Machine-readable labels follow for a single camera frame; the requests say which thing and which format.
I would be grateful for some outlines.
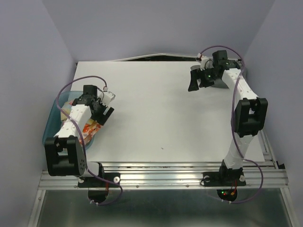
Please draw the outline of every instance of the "blue plastic basket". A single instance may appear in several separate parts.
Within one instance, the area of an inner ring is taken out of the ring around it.
[[[79,98],[82,94],[83,94],[82,91],[67,91],[61,93],[59,97],[59,106],[63,107],[64,103],[71,101],[75,98]],[[62,122],[60,117],[60,110],[57,108],[56,101],[54,101],[43,134],[43,138],[42,138],[43,145],[45,144],[46,138],[54,137],[54,135],[60,130],[61,124]],[[86,144],[85,148],[88,149],[93,143],[93,141],[94,141],[94,137],[91,139],[91,141],[88,144]]]

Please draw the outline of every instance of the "purple cable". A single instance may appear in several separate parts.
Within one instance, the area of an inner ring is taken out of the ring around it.
[[[86,76],[86,77],[81,77],[81,78],[78,78],[78,79],[75,79],[73,80],[72,82],[68,83],[67,85],[65,85],[60,91],[59,91],[59,94],[57,95],[56,97],[56,105],[57,105],[57,108],[60,110],[60,112],[62,114],[64,114],[76,127],[77,131],[78,131],[78,134],[79,134],[79,137],[81,139],[81,143],[82,143],[82,147],[83,147],[83,153],[84,153],[84,156],[86,158],[86,148],[85,148],[85,143],[84,143],[84,138],[82,136],[82,130],[79,128],[78,124],[73,120],[71,119],[71,117],[59,106],[59,97],[61,95],[61,93],[63,92],[64,89],[66,89],[69,85],[71,85],[73,82],[76,82],[78,80],[81,80],[81,79],[86,79],[86,78],[98,78],[98,79],[101,79],[104,83],[105,83],[105,87],[107,87],[107,83],[106,81],[101,78],[101,77],[98,77],[98,76]],[[116,202],[118,199],[120,199],[120,197],[122,196],[122,193],[123,193],[123,189],[121,187],[121,185],[119,185],[118,183],[115,183],[115,182],[112,182],[112,181],[108,181],[106,179],[103,179],[97,175],[95,175],[93,172],[91,172],[88,167],[87,167],[87,171],[95,178],[97,178],[98,180],[101,180],[103,182],[106,182],[106,183],[110,183],[110,184],[113,184],[113,185],[116,185],[118,186],[120,189],[121,189],[121,192],[120,194],[113,200],[113,201],[110,201],[110,202],[103,202],[103,203],[95,203],[97,204],[98,206],[104,206],[104,205],[109,205],[109,204],[112,204],[114,202]]]
[[[259,195],[259,193],[261,192],[262,186],[263,186],[263,182],[264,182],[264,176],[263,176],[263,171],[262,171],[261,167],[260,167],[260,166],[258,165],[258,163],[256,163],[255,161],[249,160],[249,159],[245,159],[245,158],[244,158],[244,155],[242,154],[242,152],[241,152],[241,150],[240,150],[240,148],[239,148],[239,145],[237,144],[237,140],[236,140],[236,137],[235,137],[235,134],[234,134],[234,131],[235,131],[235,130],[234,130],[234,123],[235,123],[235,122],[234,122],[234,121],[235,121],[235,119],[234,119],[234,108],[235,108],[235,100],[236,100],[237,87],[238,87],[238,84],[239,84],[239,81],[240,81],[240,76],[242,76],[243,71],[244,71],[246,65],[245,65],[244,59],[241,57],[241,55],[240,55],[239,53],[237,53],[235,50],[233,50],[232,48],[228,47],[228,46],[223,46],[223,45],[210,46],[210,47],[207,47],[206,49],[202,50],[202,51],[200,52],[200,54],[202,55],[205,51],[207,51],[207,50],[209,50],[209,49],[211,49],[211,48],[214,48],[214,47],[223,47],[223,48],[226,48],[226,49],[228,49],[228,50],[234,52],[235,54],[237,54],[238,57],[239,57],[240,59],[242,59],[242,70],[241,70],[241,72],[240,72],[240,74],[239,74],[239,76],[238,76],[238,78],[237,78],[237,80],[236,80],[235,88],[234,88],[234,90],[233,90],[233,95],[232,95],[232,118],[231,118],[232,139],[233,139],[233,142],[235,143],[235,146],[236,146],[237,151],[238,151],[238,153],[240,154],[240,156],[241,156],[245,161],[253,163],[253,164],[259,169],[260,174],[261,174],[261,183],[260,183],[260,187],[258,188],[257,192],[256,192],[252,197],[250,197],[250,198],[248,198],[248,199],[245,199],[245,200],[242,200],[242,201],[234,201],[234,202],[231,202],[231,203],[234,203],[234,204],[240,204],[240,203],[244,203],[244,202],[251,201],[251,200],[254,199],[257,195]]]

